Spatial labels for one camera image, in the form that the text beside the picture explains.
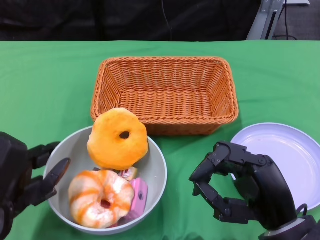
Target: orange wicker basket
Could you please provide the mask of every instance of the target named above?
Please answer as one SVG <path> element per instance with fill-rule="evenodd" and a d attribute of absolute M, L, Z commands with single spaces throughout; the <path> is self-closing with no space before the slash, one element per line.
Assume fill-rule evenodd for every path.
<path fill-rule="evenodd" d="M 239 114 L 228 62 L 220 57 L 117 57 L 99 67 L 91 117 L 126 108 L 148 135 L 209 135 Z"/>

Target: striped donut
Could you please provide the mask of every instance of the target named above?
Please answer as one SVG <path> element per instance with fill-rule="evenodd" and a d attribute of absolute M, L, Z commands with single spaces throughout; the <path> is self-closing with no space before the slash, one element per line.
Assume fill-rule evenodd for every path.
<path fill-rule="evenodd" d="M 77 224 L 104 229 L 116 224 L 131 208 L 135 192 L 131 184 L 110 170 L 83 171 L 68 190 L 70 213 Z M 102 202 L 109 203 L 108 208 Z"/>

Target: plate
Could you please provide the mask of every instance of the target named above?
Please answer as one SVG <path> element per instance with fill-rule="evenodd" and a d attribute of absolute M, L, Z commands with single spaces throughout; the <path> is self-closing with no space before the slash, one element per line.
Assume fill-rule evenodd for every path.
<path fill-rule="evenodd" d="M 274 160 L 296 208 L 307 204 L 311 210 L 320 205 L 320 146 L 310 136 L 291 126 L 260 123 L 244 128 L 231 142 Z"/>

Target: robotic hand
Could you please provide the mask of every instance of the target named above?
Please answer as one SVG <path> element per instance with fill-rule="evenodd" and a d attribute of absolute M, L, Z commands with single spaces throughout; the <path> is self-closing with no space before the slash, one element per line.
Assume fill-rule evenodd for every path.
<path fill-rule="evenodd" d="M 222 198 L 209 185 L 211 176 L 234 174 L 234 185 L 244 198 Z M 193 172 L 193 195 L 201 195 L 214 209 L 214 218 L 227 223 L 259 221 L 267 230 L 260 240 L 320 239 L 320 223 L 307 215 L 308 206 L 296 211 L 291 191 L 275 162 L 267 155 L 254 155 L 245 146 L 218 142 L 213 152 Z M 303 216 L 298 217 L 304 208 Z"/>
<path fill-rule="evenodd" d="M 32 178 L 32 170 L 45 166 L 58 144 L 28 150 L 23 142 L 0 132 L 0 240 L 7 237 L 14 218 L 28 206 L 37 206 L 57 194 L 55 186 L 67 171 L 69 158 L 61 160 L 45 178 Z"/>

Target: glazed donut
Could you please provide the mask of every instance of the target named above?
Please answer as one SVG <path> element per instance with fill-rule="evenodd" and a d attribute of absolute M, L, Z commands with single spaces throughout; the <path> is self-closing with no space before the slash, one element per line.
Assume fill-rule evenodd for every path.
<path fill-rule="evenodd" d="M 132 112 L 113 108 L 96 119 L 87 149 L 99 167 L 127 170 L 148 152 L 147 129 Z"/>
<path fill-rule="evenodd" d="M 110 170 L 83 171 L 71 182 L 70 213 L 77 224 L 104 229 L 116 224 L 131 209 L 135 192 L 132 185 Z M 102 201 L 110 203 L 109 208 Z"/>

